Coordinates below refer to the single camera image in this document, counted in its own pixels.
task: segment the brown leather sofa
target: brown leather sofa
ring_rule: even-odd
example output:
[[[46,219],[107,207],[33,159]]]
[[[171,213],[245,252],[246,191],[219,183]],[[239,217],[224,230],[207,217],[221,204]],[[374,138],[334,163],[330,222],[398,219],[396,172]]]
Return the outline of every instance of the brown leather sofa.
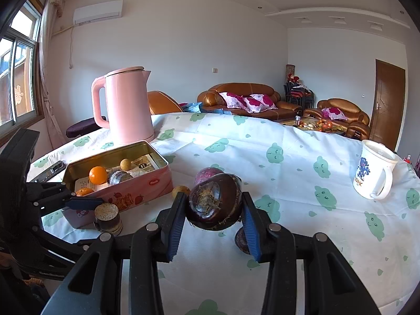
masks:
[[[249,97],[251,94],[267,94],[276,104],[278,109],[266,110],[258,113],[248,113],[245,110],[237,108],[228,108],[225,100],[219,95],[220,92],[231,92],[243,97]],[[197,102],[203,102],[203,109],[211,111],[214,109],[223,109],[232,112],[238,116],[248,116],[265,118],[271,121],[293,119],[302,111],[301,106],[282,102],[278,92],[268,85],[255,83],[225,83],[218,84],[201,92],[197,97]]]
[[[314,118],[324,118],[322,114],[322,109],[336,107],[339,108],[343,114],[348,118],[347,121],[344,120],[331,120],[335,125],[339,125],[342,128],[346,129],[346,137],[351,139],[366,140],[369,139],[370,128],[369,128],[369,116],[366,112],[360,110],[360,108],[346,100],[341,98],[330,98],[323,99],[318,102],[316,109],[306,109],[303,112],[303,116],[314,117]]]
[[[149,91],[148,100],[150,114],[152,115],[182,112],[182,108],[179,104],[162,91]]]

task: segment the metal bolt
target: metal bolt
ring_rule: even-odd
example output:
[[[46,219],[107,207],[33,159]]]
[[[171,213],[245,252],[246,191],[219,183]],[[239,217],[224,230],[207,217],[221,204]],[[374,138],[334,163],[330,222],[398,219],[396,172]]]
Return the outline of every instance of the metal bolt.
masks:
[[[159,225],[157,223],[148,223],[146,225],[146,230],[153,232],[156,231],[159,228]]]
[[[102,242],[107,242],[108,240],[110,240],[111,239],[111,237],[112,237],[112,235],[110,234],[110,233],[108,233],[108,232],[105,232],[105,233],[102,233],[100,236],[99,236],[99,239],[102,241]]]
[[[281,225],[278,223],[271,223],[268,225],[268,229],[273,232],[278,232],[281,230]]]
[[[316,235],[315,235],[315,238],[316,238],[316,240],[318,240],[318,241],[320,241],[320,242],[322,242],[322,241],[327,241],[327,239],[328,239],[328,237],[327,237],[327,235],[325,234],[325,233],[322,233],[322,232],[318,232]]]

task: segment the curtain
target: curtain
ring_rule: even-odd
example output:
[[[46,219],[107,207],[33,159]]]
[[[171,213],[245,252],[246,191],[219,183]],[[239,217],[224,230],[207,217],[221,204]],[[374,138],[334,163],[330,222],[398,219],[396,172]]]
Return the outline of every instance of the curtain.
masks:
[[[54,109],[48,98],[47,64],[48,47],[50,45],[52,29],[56,17],[62,16],[64,0],[46,0],[43,15],[41,17],[41,34],[39,40],[39,70],[41,73],[41,94],[43,97],[43,109],[45,122],[47,123],[48,137],[54,149],[66,143],[64,136],[54,116]]]

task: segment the pink electric kettle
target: pink electric kettle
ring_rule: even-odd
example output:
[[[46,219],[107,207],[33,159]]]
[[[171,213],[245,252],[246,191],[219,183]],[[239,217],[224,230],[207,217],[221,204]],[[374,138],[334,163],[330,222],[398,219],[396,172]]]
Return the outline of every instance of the pink electric kettle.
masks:
[[[152,141],[148,81],[150,71],[142,66],[128,67],[96,78],[92,83],[93,116],[98,126],[111,130],[115,145]],[[109,121],[101,116],[99,90],[105,88]]]

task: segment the white mug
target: white mug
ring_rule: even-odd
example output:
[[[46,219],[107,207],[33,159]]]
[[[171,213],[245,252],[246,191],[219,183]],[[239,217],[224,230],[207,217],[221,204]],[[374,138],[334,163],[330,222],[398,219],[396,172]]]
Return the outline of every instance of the white mug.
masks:
[[[357,193],[366,199],[385,198],[392,186],[392,170],[398,156],[383,144],[363,140],[359,166],[353,180]]]

